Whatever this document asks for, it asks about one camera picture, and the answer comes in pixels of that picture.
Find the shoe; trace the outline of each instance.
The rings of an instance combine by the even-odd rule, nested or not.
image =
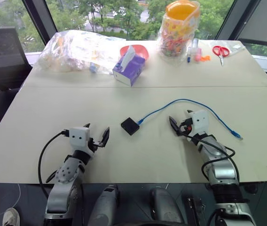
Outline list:
[[[2,226],[20,226],[20,215],[14,208],[5,211]]]

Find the purple tissue box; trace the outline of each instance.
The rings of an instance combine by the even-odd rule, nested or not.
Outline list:
[[[132,86],[141,74],[142,68],[145,66],[145,59],[143,57],[135,55],[133,59],[127,64],[125,70],[122,72],[121,62],[123,58],[124,56],[121,57],[116,66],[113,68],[113,74],[115,79],[128,86]]]

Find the plastic bag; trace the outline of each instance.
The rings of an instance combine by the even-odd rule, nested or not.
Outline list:
[[[208,42],[208,45],[212,49],[214,46],[223,46],[223,47],[228,48],[229,57],[245,49],[245,46],[239,41],[210,40]]]
[[[56,72],[81,71],[110,73],[118,62],[124,39],[93,32],[69,30],[57,32],[40,54],[38,63]]]
[[[187,48],[194,38],[195,30],[198,28],[200,10],[197,1],[191,1],[196,9],[185,19],[177,20],[163,16],[162,25],[158,32],[159,50],[167,57],[179,57],[184,59]]]

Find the white table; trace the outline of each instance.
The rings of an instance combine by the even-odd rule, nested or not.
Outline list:
[[[189,65],[194,68],[190,70],[194,77],[177,71],[172,82],[164,84],[169,80],[163,71],[156,74],[160,79],[150,73],[145,78],[143,72],[133,88],[108,75],[84,77],[78,73],[59,73],[55,77],[33,69],[0,123],[0,182],[37,183],[37,162],[44,144],[62,129],[88,122],[91,136],[96,139],[110,126],[110,139],[89,162],[85,172],[87,183],[205,182],[197,149],[176,137],[168,122],[169,115],[181,121],[186,118],[187,109],[201,107],[184,102],[173,104],[147,119],[132,136],[120,126],[127,117],[137,121],[176,98],[191,98],[209,105],[244,137],[243,141],[234,138],[210,114],[208,132],[236,150],[233,159],[242,182],[267,180],[267,75],[246,50],[239,54],[244,56],[237,54],[225,60],[233,65],[230,70],[237,73],[236,77],[230,77],[233,79],[230,82],[229,78],[223,79],[223,72],[213,74],[207,70],[206,74],[212,77],[205,81],[204,71],[195,72],[204,64],[218,71],[214,68],[221,67],[219,59],[213,57],[211,62]],[[237,60],[234,57],[241,63],[232,64]],[[241,70],[240,65],[247,65],[245,61],[253,65],[254,72]],[[191,87],[181,84],[183,76],[189,76],[185,81]],[[201,85],[197,85],[195,76],[202,78]],[[55,140],[42,162],[44,180],[71,153],[68,138]]]

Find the scissors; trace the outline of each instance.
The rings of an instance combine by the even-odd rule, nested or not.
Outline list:
[[[220,58],[221,66],[223,66],[223,58],[229,55],[229,50],[223,46],[214,46],[212,49],[213,53]]]

